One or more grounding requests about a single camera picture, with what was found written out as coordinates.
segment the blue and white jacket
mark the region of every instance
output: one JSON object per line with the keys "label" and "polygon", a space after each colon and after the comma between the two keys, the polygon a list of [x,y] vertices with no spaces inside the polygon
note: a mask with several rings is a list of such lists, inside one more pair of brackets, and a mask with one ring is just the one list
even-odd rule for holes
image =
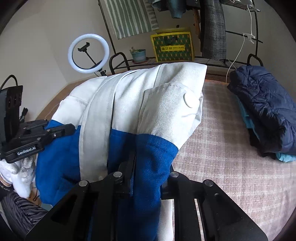
{"label": "blue and white jacket", "polygon": [[90,79],[61,103],[48,128],[72,123],[39,154],[36,185],[55,205],[78,181],[95,182],[136,155],[133,196],[119,204],[118,240],[173,240],[172,201],[160,186],[201,122],[206,65],[162,64]]}

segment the silver bolt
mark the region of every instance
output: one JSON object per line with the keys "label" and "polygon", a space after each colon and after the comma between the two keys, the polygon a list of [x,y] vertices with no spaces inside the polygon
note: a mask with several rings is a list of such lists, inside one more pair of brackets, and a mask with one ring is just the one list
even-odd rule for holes
{"label": "silver bolt", "polygon": [[177,173],[177,172],[171,172],[170,173],[170,176],[171,177],[178,177],[179,176],[179,173]]}
{"label": "silver bolt", "polygon": [[114,177],[121,177],[122,176],[122,173],[121,172],[114,172],[113,173],[113,176]]}
{"label": "silver bolt", "polygon": [[214,185],[214,183],[213,183],[213,181],[212,181],[212,180],[209,180],[209,179],[207,179],[207,180],[205,180],[205,185],[207,185],[207,186],[211,187],[211,186],[213,186],[213,185]]}
{"label": "silver bolt", "polygon": [[87,180],[81,180],[79,182],[79,186],[81,186],[81,187],[85,187],[86,185],[87,185]]}

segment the gloved hand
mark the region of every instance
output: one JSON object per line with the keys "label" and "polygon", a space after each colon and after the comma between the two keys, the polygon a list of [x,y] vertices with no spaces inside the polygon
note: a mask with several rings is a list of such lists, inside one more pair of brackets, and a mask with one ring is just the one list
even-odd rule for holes
{"label": "gloved hand", "polygon": [[28,198],[31,183],[35,177],[35,156],[30,156],[12,164],[5,159],[0,161],[0,175],[5,182],[13,185],[20,197]]}

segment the green and white striped towel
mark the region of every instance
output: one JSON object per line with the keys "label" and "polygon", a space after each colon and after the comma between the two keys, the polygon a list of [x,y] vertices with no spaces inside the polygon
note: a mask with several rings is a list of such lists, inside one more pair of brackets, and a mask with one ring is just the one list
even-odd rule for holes
{"label": "green and white striped towel", "polygon": [[148,0],[105,0],[117,39],[158,29]]}

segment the navy blue puffer jacket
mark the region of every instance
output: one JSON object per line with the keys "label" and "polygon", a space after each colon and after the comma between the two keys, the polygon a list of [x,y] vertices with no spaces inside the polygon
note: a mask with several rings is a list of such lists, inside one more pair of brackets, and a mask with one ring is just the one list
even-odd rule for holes
{"label": "navy blue puffer jacket", "polygon": [[262,152],[296,155],[296,105],[264,67],[242,66],[230,73],[228,89],[252,118]]}

